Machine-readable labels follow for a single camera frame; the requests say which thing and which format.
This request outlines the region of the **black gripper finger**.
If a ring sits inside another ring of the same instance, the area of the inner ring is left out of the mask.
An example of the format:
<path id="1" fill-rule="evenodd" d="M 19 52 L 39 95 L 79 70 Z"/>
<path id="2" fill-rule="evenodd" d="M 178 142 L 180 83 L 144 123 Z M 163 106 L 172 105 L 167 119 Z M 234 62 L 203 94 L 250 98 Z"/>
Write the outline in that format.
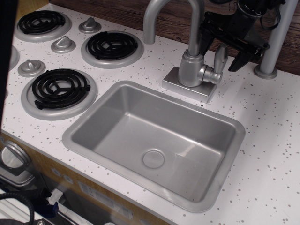
<path id="1" fill-rule="evenodd" d="M 207 51 L 210 49 L 214 39 L 214 34 L 212 33 L 211 29 L 205 30 L 205 32 L 202 35 L 203 56 L 205 56 Z"/>
<path id="2" fill-rule="evenodd" d="M 237 72 L 243 66 L 245 66 L 253 57 L 250 52 L 239 52 L 229 67 L 230 72 Z"/>

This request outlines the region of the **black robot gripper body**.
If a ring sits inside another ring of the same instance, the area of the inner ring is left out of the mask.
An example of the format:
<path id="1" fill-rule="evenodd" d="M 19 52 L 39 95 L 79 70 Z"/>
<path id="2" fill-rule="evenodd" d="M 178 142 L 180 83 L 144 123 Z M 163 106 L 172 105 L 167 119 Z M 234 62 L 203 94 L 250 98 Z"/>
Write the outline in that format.
<path id="1" fill-rule="evenodd" d="M 203 33 L 211 29 L 214 38 L 233 47 L 239 52 L 250 52 L 253 55 L 263 53 L 270 45 L 256 32 L 254 24 L 267 12 L 264 2 L 237 2 L 237 10 L 231 15 L 205 12 L 200 26 L 202 43 L 200 54 L 203 54 Z"/>

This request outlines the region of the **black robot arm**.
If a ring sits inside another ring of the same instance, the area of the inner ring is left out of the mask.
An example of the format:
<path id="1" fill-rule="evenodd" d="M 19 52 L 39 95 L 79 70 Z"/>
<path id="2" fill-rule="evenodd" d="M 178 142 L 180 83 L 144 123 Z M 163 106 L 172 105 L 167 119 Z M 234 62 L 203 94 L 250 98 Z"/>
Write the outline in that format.
<path id="1" fill-rule="evenodd" d="M 275 29 L 281 20 L 279 12 L 281 4 L 285 4 L 285 1 L 239 0 L 237 10 L 231 15 L 205 12 L 200 26 L 202 34 L 200 54 L 205 55 L 214 39 L 217 39 L 239 51 L 229 71 L 236 72 L 248 62 L 258 61 L 270 45 L 256 32 L 254 23 L 259 19 L 264 30 Z M 263 16 L 272 9 L 275 11 L 277 23 L 266 27 L 263 25 Z"/>

